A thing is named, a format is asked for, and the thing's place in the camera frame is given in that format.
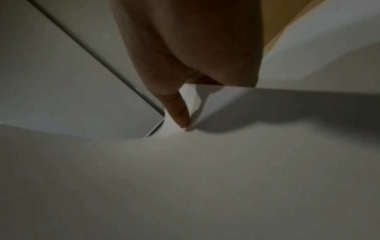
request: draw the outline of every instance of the human hand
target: human hand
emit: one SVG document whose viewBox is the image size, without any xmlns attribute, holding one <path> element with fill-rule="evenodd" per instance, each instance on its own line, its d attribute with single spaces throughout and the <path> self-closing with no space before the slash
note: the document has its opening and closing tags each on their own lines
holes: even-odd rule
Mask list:
<svg viewBox="0 0 380 240">
<path fill-rule="evenodd" d="M 260 0 L 111 0 L 148 90 L 182 128 L 186 82 L 254 87 L 262 59 Z"/>
</svg>

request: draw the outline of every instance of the skin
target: skin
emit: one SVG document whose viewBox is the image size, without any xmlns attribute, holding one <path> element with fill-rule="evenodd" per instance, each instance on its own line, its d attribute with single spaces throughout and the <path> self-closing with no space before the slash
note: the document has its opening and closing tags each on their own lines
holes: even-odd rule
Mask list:
<svg viewBox="0 0 380 240">
<path fill-rule="evenodd" d="M 128 53 L 148 90 L 182 128 L 187 83 L 254 87 L 262 59 L 260 0 L 112 0 Z"/>
</svg>

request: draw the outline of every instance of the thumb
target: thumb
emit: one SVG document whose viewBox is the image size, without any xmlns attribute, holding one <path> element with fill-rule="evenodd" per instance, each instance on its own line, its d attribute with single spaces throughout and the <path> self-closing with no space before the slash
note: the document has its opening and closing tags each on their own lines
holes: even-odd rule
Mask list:
<svg viewBox="0 0 380 240">
<path fill-rule="evenodd" d="M 186 128 L 190 124 L 189 110 L 178 91 L 170 95 L 155 95 L 155 97 L 162 103 L 167 113 L 181 128 Z"/>
</svg>

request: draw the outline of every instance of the hand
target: hand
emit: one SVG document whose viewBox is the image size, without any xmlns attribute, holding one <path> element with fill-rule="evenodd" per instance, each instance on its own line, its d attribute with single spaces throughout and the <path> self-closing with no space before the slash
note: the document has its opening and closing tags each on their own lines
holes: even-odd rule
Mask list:
<svg viewBox="0 0 380 240">
<path fill-rule="evenodd" d="M 260 0 L 112 0 L 112 10 L 142 81 L 180 127 L 190 122 L 184 83 L 256 85 Z"/>
</svg>

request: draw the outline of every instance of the white surface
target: white surface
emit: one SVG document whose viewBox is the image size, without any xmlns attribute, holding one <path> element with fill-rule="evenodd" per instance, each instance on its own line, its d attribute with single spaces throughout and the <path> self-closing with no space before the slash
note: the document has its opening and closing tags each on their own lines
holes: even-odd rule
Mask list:
<svg viewBox="0 0 380 240">
<path fill-rule="evenodd" d="M 162 116 L 24 0 L 0 2 L 0 121 L 96 139 L 141 138 Z"/>
<path fill-rule="evenodd" d="M 165 138 L 0 125 L 0 238 L 379 239 L 380 98 L 197 89 L 241 91 Z"/>
<path fill-rule="evenodd" d="M 380 1 L 326 0 L 265 56 L 258 87 L 380 93 Z"/>
<path fill-rule="evenodd" d="M 135 70 L 113 18 L 109 0 L 36 0 L 157 106 Z"/>
</svg>

